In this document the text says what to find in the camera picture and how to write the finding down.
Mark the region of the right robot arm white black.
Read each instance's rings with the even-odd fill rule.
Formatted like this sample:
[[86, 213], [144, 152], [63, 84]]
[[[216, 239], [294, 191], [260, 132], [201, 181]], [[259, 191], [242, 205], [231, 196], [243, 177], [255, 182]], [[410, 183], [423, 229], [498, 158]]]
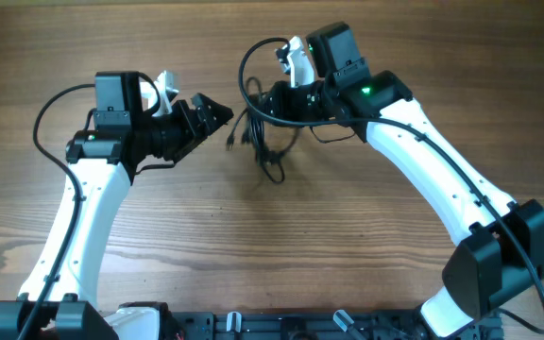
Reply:
[[437, 131], [390, 71], [372, 73], [346, 23], [305, 38], [275, 37], [284, 81], [249, 111], [277, 127], [350, 128], [390, 160], [432, 206], [455, 249], [440, 290], [416, 308], [418, 339], [452, 339], [534, 288], [544, 311], [544, 208], [518, 203], [482, 176]]

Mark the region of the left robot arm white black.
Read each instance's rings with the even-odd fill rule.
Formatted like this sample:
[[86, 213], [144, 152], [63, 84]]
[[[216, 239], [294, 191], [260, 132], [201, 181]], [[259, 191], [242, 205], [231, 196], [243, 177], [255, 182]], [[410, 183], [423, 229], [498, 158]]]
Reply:
[[224, 126], [231, 108], [197, 93], [178, 100], [171, 78], [99, 72], [95, 106], [53, 162], [64, 193], [39, 260], [14, 300], [0, 300], [0, 339], [183, 339], [166, 303], [97, 310], [98, 278], [111, 226], [143, 160], [171, 169]]

